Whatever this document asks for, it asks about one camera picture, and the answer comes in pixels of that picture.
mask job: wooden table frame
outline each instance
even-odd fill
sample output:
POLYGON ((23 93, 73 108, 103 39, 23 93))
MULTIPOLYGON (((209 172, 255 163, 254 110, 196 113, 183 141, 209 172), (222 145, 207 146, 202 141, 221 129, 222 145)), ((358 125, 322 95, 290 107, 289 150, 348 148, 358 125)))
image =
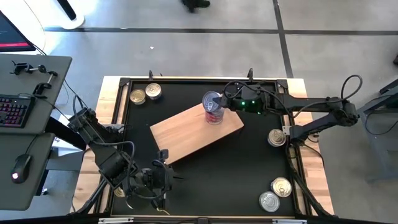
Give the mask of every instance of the wooden table frame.
MULTIPOLYGON (((121 99, 119 102, 116 102, 119 83, 121 78, 134 78, 134 79, 143 79, 147 80, 148 77, 120 77, 120 76, 108 76, 104 77, 103 84, 101 87, 101 92, 99 94, 98 103, 96 107, 96 114, 98 121, 101 124, 111 124, 113 123, 122 124, 123 111, 125 107, 125 99, 128 93, 128 86, 124 86, 119 91, 119 98, 121 99), (118 106, 118 113, 115 110, 115 106, 118 106)), ((226 80, 248 80, 248 78, 231 78, 231 77, 154 77, 156 79, 226 79, 226 80)), ((255 78, 255 80, 275 80, 276 78, 255 78)), ((307 97, 307 93, 305 91, 305 85, 303 79, 298 78, 288 78, 286 79, 289 86, 289 94, 294 97, 307 97)), ((311 113, 301 113, 297 118, 295 118, 295 124, 304 125, 312 121, 311 113)), ((289 120, 285 117, 285 123, 288 124, 289 120)), ((313 143, 310 141, 306 141, 306 144, 315 148, 319 151, 319 147, 317 143, 313 143)), ((333 207, 331 204, 330 194, 328 190, 328 184, 326 181, 326 175, 323 168, 322 160, 318 155, 314 152, 309 151, 306 147, 300 148, 301 160, 303 164, 303 170, 305 174, 305 180, 308 188, 315 196, 315 198, 320 202, 323 208, 333 214, 333 207)), ((73 198, 74 206, 79 209, 86 200, 93 193, 95 188, 97 187, 100 181, 100 174, 98 173, 98 168, 95 164, 95 156, 92 151, 87 152, 83 159, 83 163, 81 165, 81 171, 78 178, 78 182, 76 185, 76 190, 73 198)), ((302 213, 305 212, 305 201, 303 199, 301 189, 295 184, 297 189, 297 200, 300 211, 302 213)), ((99 203, 99 212, 103 212, 106 208, 108 202, 108 192, 109 186, 107 186, 104 190, 104 194, 99 203)))

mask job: metal can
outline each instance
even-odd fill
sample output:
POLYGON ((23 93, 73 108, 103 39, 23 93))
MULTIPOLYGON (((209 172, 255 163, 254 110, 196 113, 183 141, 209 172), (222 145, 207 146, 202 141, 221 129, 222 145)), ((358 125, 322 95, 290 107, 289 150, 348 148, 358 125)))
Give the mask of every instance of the metal can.
POLYGON ((117 197, 125 197, 126 195, 124 194, 122 188, 118 187, 116 188, 113 193, 115 194, 115 196, 117 197))
POLYGON ((221 97, 215 91, 208 91, 202 98, 202 105, 205 109, 205 119, 209 124, 220 124, 223 121, 224 108, 213 101, 213 98, 221 97))
POLYGON ((288 197, 292 193, 292 184, 283 177, 278 177, 271 182, 271 189, 280 197, 288 197))
POLYGON ((273 129, 268 134, 268 143, 271 146, 279 147, 283 146, 286 142, 286 135, 282 130, 273 129))
POLYGON ((145 92, 144 90, 134 90, 130 94, 130 100, 136 104, 141 105, 145 103, 145 92))
POLYGON ((267 212, 274 212, 278 210, 280 202, 279 197, 276 194, 268 191, 260 195, 260 206, 267 212))
POLYGON ((145 93, 151 100, 159 99, 162 96, 162 87, 157 83, 151 83, 145 88, 145 93))

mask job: black table surface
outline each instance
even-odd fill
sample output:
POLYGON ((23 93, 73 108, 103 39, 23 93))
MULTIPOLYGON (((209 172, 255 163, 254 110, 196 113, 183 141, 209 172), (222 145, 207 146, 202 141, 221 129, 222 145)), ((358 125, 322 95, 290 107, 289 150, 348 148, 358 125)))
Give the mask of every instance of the black table surface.
MULTIPOLYGON (((152 167, 159 148, 150 126, 199 103, 210 90, 220 92, 225 83, 161 83, 162 97, 147 99, 143 105, 129 103, 127 124, 132 125, 126 140, 136 145, 135 161, 140 168, 152 167)), ((145 89, 148 83, 136 83, 132 89, 145 89)), ((265 86, 274 91, 272 85, 265 86)), ((280 198, 276 212, 263 210, 259 196, 271 190, 277 177, 290 178, 283 147, 267 142, 270 130, 282 127, 281 117, 238 113, 244 127, 172 164, 182 177, 167 192, 166 211, 171 215, 203 216, 290 216, 294 215, 293 194, 280 198)), ((149 202, 114 198, 112 215, 165 215, 149 202)))
MULTIPOLYGON (((44 95, 47 96, 46 100, 55 104, 72 58, 0 54, 0 94, 32 94, 36 84, 47 82, 50 77, 48 74, 38 71, 33 72, 33 74, 22 72, 18 76, 10 74, 9 72, 14 68, 12 60, 15 63, 30 63, 36 68, 38 65, 44 65, 47 70, 58 73, 58 77, 52 78, 52 88, 44 90, 44 95)), ((42 179, 55 137, 51 133, 43 134, 52 110, 53 107, 50 104, 36 100, 25 128, 0 128, 0 210, 26 210, 30 206, 42 179), (14 167, 15 159, 19 155, 25 154, 28 145, 36 134, 39 134, 39 136, 27 151, 32 156, 29 176, 24 183, 14 184, 11 180, 11 169, 14 167)))

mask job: computer mouse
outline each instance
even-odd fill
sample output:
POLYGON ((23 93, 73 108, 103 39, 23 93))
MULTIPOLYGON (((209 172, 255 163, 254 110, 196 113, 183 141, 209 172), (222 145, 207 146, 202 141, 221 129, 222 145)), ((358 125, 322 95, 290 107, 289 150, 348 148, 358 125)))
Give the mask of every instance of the computer mouse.
POLYGON ((29 176, 29 166, 31 160, 32 156, 28 154, 23 154, 17 157, 14 168, 11 170, 11 180, 15 184, 21 184, 25 182, 29 176))

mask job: wooden cutting board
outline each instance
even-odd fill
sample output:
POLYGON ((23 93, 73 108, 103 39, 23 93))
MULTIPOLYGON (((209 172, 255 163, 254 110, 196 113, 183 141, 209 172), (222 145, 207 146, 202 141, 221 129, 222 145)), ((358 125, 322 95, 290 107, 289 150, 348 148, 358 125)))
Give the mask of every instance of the wooden cutting board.
POLYGON ((159 149, 168 149, 171 164, 243 127, 241 118, 225 109, 223 122, 208 124, 202 104, 150 127, 159 149))

